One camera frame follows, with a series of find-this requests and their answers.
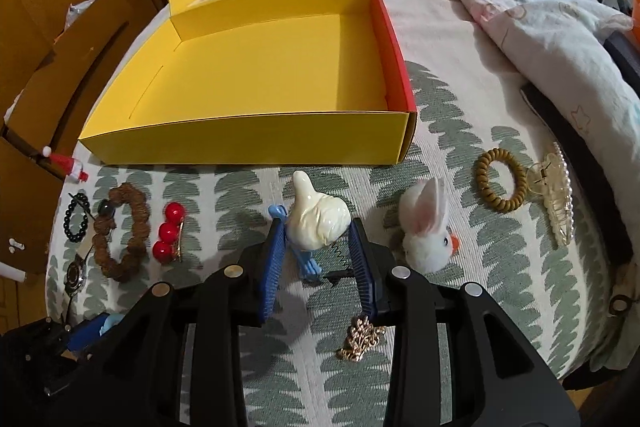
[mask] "brown bead bracelet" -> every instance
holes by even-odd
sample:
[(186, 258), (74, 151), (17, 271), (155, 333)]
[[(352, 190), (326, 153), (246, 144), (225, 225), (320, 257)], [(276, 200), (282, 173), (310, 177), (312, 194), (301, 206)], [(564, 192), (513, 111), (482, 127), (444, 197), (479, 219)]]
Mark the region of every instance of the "brown bead bracelet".
[[(493, 161), (508, 165), (516, 178), (515, 191), (508, 200), (503, 200), (489, 187), (487, 169)], [(491, 149), (480, 155), (476, 163), (476, 182), (478, 182), (478, 188), (484, 200), (499, 212), (516, 210), (524, 202), (524, 198), (527, 195), (526, 172), (515, 156), (507, 149)]]
[(109, 191), (109, 201), (114, 206), (129, 203), (133, 226), (132, 237), (127, 243), (127, 249), (122, 261), (118, 263), (109, 254), (107, 237), (116, 228), (113, 216), (98, 215), (94, 220), (94, 259), (105, 277), (118, 282), (127, 282), (140, 270), (140, 263), (146, 257), (146, 240), (151, 231), (149, 227), (149, 209), (146, 207), (146, 196), (130, 183), (123, 183), (120, 187)]

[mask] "santa figurine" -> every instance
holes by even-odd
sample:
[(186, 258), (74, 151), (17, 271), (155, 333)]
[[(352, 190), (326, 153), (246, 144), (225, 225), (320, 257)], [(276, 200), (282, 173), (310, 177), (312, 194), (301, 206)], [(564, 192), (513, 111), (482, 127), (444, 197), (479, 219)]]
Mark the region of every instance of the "santa figurine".
[(42, 155), (45, 158), (49, 158), (50, 162), (55, 163), (60, 167), (71, 179), (77, 182), (85, 182), (89, 179), (89, 175), (82, 170), (82, 162), (80, 160), (76, 160), (69, 156), (63, 156), (62, 154), (56, 154), (51, 151), (51, 147), (43, 148)]

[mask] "ceramic duck figurine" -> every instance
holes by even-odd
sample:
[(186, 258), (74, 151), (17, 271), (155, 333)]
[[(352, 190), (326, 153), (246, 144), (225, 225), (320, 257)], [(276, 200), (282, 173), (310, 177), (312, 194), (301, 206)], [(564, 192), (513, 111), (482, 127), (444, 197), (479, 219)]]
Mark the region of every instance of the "ceramic duck figurine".
[(318, 280), (321, 267), (313, 252), (332, 245), (351, 223), (347, 204), (340, 198), (316, 192), (305, 171), (293, 173), (295, 200), (287, 215), (281, 205), (271, 205), (271, 217), (286, 220), (287, 241), (300, 266), (300, 277)]

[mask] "red bead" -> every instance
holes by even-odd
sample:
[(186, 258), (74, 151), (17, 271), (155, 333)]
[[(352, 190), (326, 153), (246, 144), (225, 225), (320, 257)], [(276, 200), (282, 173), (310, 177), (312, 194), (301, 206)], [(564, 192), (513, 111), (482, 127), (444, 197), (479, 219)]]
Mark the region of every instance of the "red bead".
[(176, 227), (173, 223), (162, 223), (160, 228), (158, 229), (158, 235), (160, 239), (169, 245), (174, 244), (178, 241), (178, 234), (180, 233), (180, 229)]
[(186, 211), (180, 203), (172, 201), (172, 203), (169, 203), (164, 209), (164, 215), (169, 223), (180, 225), (186, 215)]
[(162, 241), (156, 241), (152, 252), (158, 263), (170, 263), (174, 260), (174, 247)]

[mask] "yellow box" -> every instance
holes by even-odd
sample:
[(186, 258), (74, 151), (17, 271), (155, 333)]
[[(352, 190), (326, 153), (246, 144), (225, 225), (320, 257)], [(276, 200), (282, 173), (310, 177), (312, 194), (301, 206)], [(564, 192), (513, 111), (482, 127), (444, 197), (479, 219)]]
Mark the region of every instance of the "yellow box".
[(107, 164), (395, 164), (415, 104), (382, 0), (170, 0), (80, 141)]

